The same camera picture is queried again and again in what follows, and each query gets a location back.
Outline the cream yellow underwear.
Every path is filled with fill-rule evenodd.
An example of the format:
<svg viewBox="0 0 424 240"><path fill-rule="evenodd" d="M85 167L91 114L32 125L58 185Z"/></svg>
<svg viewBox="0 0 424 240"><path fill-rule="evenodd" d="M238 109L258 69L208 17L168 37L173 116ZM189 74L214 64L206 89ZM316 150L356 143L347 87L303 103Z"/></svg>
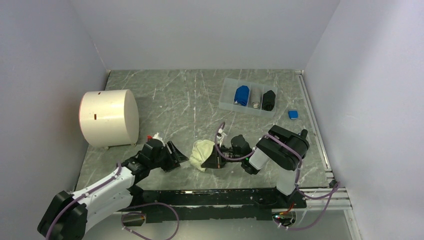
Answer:
<svg viewBox="0 0 424 240"><path fill-rule="evenodd" d="M211 156L215 143L210 140L197 140L193 144L191 155L188 158L189 163L201 172L205 172L206 168L202 164Z"/></svg>

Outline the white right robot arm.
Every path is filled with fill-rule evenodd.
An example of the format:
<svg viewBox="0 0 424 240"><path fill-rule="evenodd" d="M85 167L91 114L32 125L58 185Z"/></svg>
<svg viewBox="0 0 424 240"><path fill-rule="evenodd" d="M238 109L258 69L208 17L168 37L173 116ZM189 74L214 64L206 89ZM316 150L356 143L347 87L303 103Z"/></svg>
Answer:
<svg viewBox="0 0 424 240"><path fill-rule="evenodd" d="M251 147L244 136L234 136L230 147L225 147L225 123L222 123L214 136L211 152L200 164L202 169L220 169L226 163L241 163L241 167L250 175L256 175L268 162L272 161L280 167L280 175L276 182L275 202L282 208L294 201L294 192L298 187L302 160L305 158L310 144L307 141L308 131L303 129L295 133L278 125L273 125L254 147Z"/></svg>

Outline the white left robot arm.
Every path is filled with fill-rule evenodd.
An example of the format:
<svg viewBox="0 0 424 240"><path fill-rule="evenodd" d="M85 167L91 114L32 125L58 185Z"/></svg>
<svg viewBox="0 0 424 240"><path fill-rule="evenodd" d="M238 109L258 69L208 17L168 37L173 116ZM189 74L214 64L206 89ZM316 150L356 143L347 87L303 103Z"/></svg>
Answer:
<svg viewBox="0 0 424 240"><path fill-rule="evenodd" d="M119 210L137 210L157 205L145 200L137 184L151 170L170 172L188 157L168 141L149 139L134 156L116 165L116 169L96 183L54 196L40 220L37 231L47 240L80 240L93 226Z"/></svg>

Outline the grey rolled underwear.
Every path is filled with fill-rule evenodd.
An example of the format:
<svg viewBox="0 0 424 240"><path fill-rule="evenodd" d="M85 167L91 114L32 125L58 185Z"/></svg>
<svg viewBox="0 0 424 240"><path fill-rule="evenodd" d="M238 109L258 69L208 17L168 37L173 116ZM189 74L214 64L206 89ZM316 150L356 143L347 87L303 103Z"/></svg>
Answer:
<svg viewBox="0 0 424 240"><path fill-rule="evenodd" d="M262 90L259 88L253 88L250 91L250 104L254 109L259 109L261 107L262 100Z"/></svg>

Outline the black striped rolled underwear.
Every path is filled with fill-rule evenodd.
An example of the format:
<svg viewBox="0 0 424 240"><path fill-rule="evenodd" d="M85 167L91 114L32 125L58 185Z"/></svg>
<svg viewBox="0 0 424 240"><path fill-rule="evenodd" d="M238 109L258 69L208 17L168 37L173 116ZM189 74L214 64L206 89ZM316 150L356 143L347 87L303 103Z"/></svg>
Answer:
<svg viewBox="0 0 424 240"><path fill-rule="evenodd" d="M262 110L272 111L275 107L276 94L273 90L268 90L262 95Z"/></svg>

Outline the clear plastic divided tray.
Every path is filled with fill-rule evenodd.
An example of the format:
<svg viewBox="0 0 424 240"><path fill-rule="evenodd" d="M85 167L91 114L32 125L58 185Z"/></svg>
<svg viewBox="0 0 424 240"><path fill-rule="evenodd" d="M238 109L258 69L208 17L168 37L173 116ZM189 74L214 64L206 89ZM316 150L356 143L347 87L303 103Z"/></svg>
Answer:
<svg viewBox="0 0 424 240"><path fill-rule="evenodd" d="M225 78L218 107L222 110L271 118L277 112L278 88Z"/></svg>

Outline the cream cylindrical container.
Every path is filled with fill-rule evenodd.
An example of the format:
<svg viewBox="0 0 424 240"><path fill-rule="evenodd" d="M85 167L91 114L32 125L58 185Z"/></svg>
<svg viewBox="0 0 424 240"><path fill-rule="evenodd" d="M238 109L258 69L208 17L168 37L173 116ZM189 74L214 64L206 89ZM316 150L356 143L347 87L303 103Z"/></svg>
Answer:
<svg viewBox="0 0 424 240"><path fill-rule="evenodd" d="M85 140L96 148L134 146L139 139L139 110L129 89L86 92L78 120Z"/></svg>

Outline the small blue block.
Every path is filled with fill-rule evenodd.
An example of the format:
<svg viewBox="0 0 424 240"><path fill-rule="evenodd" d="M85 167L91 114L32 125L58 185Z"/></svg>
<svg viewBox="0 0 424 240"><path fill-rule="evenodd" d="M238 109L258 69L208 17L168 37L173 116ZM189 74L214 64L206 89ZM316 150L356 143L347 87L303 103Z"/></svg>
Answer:
<svg viewBox="0 0 424 240"><path fill-rule="evenodd" d="M296 120L299 117L298 111L297 110L289 110L287 112L289 119L291 120Z"/></svg>

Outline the blue black handheld device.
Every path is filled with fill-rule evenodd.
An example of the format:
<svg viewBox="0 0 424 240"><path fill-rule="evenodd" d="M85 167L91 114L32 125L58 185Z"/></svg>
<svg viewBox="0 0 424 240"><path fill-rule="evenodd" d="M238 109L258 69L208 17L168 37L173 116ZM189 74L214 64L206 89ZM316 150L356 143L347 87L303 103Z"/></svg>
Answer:
<svg viewBox="0 0 424 240"><path fill-rule="evenodd" d="M306 138L308 136L308 130L302 129L298 135L301 136L302 138Z"/></svg>

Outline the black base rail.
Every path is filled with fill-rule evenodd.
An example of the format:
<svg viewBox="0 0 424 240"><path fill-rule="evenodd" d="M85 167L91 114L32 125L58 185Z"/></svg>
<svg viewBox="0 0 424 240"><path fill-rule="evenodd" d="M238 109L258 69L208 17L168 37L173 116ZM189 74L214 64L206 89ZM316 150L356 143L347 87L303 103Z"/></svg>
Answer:
<svg viewBox="0 0 424 240"><path fill-rule="evenodd" d="M131 189L131 203L123 212L140 211L147 223L176 220L271 220L273 215L287 210L305 209L303 196L294 192L281 194L275 187L200 189L200 190L142 190Z"/></svg>

